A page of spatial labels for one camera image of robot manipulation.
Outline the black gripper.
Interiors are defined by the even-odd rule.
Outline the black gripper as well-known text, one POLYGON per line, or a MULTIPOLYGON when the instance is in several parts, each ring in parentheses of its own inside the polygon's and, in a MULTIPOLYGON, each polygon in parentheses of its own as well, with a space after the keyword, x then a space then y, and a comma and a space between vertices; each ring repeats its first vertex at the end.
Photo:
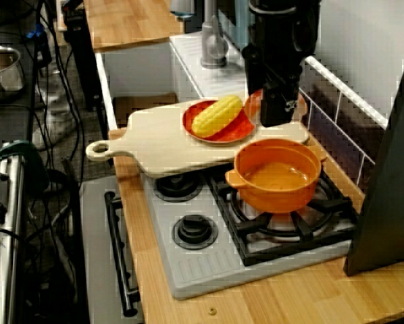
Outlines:
POLYGON ((272 127, 291 122, 298 107, 297 88, 291 90, 263 85, 269 79, 281 84, 291 82, 291 78, 299 79, 305 46, 299 40, 264 40, 257 44, 249 43, 242 50, 242 55, 245 59, 248 95, 263 88, 261 124, 272 127))

